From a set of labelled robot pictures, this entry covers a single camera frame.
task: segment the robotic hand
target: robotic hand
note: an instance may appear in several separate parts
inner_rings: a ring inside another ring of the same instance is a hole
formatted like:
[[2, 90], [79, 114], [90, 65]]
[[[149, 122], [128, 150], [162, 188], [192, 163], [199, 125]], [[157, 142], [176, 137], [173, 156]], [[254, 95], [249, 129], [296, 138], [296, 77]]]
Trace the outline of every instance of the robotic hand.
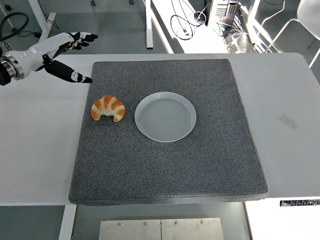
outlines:
[[96, 38], [97, 35], [88, 32], [60, 33], [31, 46], [27, 51], [8, 51], [0, 57], [0, 85], [10, 83], [11, 78], [24, 79], [31, 71], [41, 69], [71, 83], [92, 83], [91, 78], [53, 59], [66, 51], [87, 47]]

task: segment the table leg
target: table leg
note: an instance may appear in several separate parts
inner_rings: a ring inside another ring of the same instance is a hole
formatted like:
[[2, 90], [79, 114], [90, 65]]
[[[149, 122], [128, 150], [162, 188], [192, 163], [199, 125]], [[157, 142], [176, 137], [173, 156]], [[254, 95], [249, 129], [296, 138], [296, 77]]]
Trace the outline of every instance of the table leg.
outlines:
[[38, 1], [37, 0], [29, 0], [29, 4], [33, 10], [33, 13], [36, 17], [36, 20], [38, 21], [38, 23], [42, 29], [42, 34], [41, 34], [41, 37], [39, 40], [39, 42], [41, 42], [41, 41], [48, 38], [50, 30], [52, 28], [51, 22], [55, 20], [57, 14], [55, 12], [51, 12], [49, 14], [48, 21], [46, 21]]
[[145, 0], [146, 48], [147, 49], [153, 49], [154, 48], [151, 15], [152, 15], [151, 0]]
[[258, 11], [259, 4], [260, 4], [260, 0], [254, 1], [253, 6], [252, 6], [252, 8], [250, 8], [250, 11], [248, 13], [248, 20], [247, 20], [247, 24], [246, 24], [249, 38], [250, 38], [250, 41], [253, 46], [257, 43], [260, 43], [259, 39], [257, 38], [257, 33], [254, 28], [254, 21], [256, 19], [256, 14]]
[[77, 205], [66, 205], [60, 228], [59, 240], [71, 239]]

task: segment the croissant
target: croissant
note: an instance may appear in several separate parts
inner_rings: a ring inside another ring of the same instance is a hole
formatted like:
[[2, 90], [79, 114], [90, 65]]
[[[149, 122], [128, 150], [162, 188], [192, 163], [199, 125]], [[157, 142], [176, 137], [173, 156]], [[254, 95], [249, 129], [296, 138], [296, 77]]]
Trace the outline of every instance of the croissant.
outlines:
[[119, 122], [125, 115], [125, 105], [115, 96], [105, 95], [94, 101], [90, 113], [95, 121], [98, 121], [101, 115], [105, 115], [114, 116], [113, 121]]

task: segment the white chair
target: white chair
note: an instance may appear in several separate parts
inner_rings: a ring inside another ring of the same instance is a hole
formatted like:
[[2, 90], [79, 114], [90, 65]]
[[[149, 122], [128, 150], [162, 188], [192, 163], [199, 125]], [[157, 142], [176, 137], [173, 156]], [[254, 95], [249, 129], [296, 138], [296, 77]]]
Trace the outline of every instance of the white chair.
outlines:
[[[298, 10], [296, 12], [296, 16], [297, 18], [291, 18], [289, 21], [286, 22], [286, 24], [283, 26], [283, 28], [280, 30], [277, 36], [275, 36], [273, 41], [266, 48], [266, 50], [264, 51], [265, 53], [275, 43], [280, 34], [285, 30], [285, 28], [291, 21], [297, 21], [301, 23], [301, 25], [304, 26], [305, 29], [307, 29], [315, 38], [320, 40], [320, 0], [301, 0], [298, 6]], [[315, 54], [313, 60], [311, 61], [309, 65], [310, 68], [314, 64], [319, 54], [320, 48], [318, 52]]]

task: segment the white plate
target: white plate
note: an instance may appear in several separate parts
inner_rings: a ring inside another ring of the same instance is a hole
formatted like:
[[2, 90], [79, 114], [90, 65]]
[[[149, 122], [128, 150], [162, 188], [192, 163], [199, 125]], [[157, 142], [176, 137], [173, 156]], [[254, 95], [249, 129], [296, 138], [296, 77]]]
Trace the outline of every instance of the white plate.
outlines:
[[145, 97], [136, 107], [134, 119], [138, 129], [148, 138], [170, 143], [192, 131], [197, 115], [184, 96], [162, 91]]

